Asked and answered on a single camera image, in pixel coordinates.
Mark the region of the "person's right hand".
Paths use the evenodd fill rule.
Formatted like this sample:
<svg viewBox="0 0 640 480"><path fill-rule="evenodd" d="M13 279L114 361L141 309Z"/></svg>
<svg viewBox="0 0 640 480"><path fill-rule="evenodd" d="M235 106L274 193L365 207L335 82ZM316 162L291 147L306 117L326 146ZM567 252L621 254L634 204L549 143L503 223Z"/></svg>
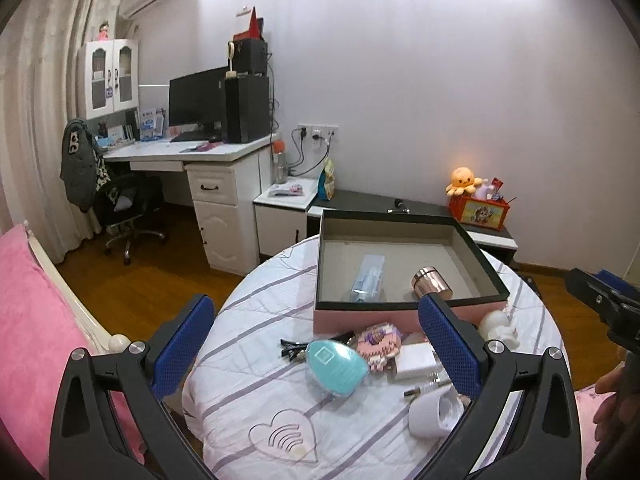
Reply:
<svg viewBox="0 0 640 480"><path fill-rule="evenodd" d="M624 364L596 382L594 392L610 396L593 416L596 448L586 478L638 479L639 357L628 352Z"/></svg>

